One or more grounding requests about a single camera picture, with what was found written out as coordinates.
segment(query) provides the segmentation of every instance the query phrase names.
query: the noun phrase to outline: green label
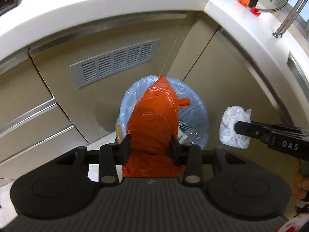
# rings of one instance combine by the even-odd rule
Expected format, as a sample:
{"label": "green label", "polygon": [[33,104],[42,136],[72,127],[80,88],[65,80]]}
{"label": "green label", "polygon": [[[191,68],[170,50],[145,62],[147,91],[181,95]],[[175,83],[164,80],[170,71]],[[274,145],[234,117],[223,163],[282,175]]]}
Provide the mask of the green label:
{"label": "green label", "polygon": [[184,132],[185,130],[188,130],[191,128],[191,126],[189,126],[188,124],[184,123],[183,121],[179,121],[178,122],[178,126],[179,126],[179,129]]}

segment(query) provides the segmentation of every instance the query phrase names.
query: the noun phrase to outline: cabinet drawer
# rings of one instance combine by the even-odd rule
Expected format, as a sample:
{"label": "cabinet drawer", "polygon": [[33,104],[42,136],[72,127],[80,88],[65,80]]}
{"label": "cabinet drawer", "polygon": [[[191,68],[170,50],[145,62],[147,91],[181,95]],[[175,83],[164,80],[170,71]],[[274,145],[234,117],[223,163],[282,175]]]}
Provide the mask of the cabinet drawer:
{"label": "cabinet drawer", "polygon": [[50,137],[71,122],[55,104],[51,110],[0,136],[0,163],[21,150]]}
{"label": "cabinet drawer", "polygon": [[[28,148],[16,157],[1,163],[0,178],[15,180],[73,148],[86,144],[87,141],[77,129],[73,125],[70,125],[62,131],[53,134],[45,141]],[[8,182],[0,181],[0,186]]]}
{"label": "cabinet drawer", "polygon": [[0,128],[51,98],[34,64],[27,58],[0,75]]}

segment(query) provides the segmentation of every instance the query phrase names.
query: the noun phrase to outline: silver screw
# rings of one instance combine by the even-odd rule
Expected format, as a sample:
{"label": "silver screw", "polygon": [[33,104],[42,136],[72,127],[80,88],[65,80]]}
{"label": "silver screw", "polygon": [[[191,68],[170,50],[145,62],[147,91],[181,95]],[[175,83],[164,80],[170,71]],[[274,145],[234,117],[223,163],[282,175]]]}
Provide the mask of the silver screw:
{"label": "silver screw", "polygon": [[103,183],[114,183],[116,181],[116,178],[111,175],[106,175],[101,178],[101,181]]}
{"label": "silver screw", "polygon": [[196,175],[189,175],[185,178],[186,182],[189,183],[198,183],[200,182],[200,177],[196,176]]}

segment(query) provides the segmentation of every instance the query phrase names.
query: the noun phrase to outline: white countertop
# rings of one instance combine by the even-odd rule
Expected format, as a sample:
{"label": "white countertop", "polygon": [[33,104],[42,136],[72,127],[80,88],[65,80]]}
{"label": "white countertop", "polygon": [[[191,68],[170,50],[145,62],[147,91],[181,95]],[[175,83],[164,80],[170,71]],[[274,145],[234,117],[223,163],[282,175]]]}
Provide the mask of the white countertop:
{"label": "white countertop", "polygon": [[309,58],[286,32],[275,39],[280,22],[270,13],[259,17],[237,0],[22,0],[0,16],[0,60],[55,32],[118,15],[166,10],[204,11],[251,55],[288,109],[294,124],[309,126],[309,103],[287,67],[289,52],[309,77]]}

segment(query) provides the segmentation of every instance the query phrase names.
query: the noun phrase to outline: ribbed black surface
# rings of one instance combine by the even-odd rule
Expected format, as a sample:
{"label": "ribbed black surface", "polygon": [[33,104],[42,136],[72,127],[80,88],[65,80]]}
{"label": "ribbed black surface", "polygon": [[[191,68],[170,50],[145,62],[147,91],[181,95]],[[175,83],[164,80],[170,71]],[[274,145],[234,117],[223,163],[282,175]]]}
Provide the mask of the ribbed black surface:
{"label": "ribbed black surface", "polygon": [[117,187],[103,188],[78,214],[52,221],[18,216],[3,231],[273,232],[283,223],[282,217],[256,222],[229,217],[200,189],[182,186],[177,178],[126,178]]}

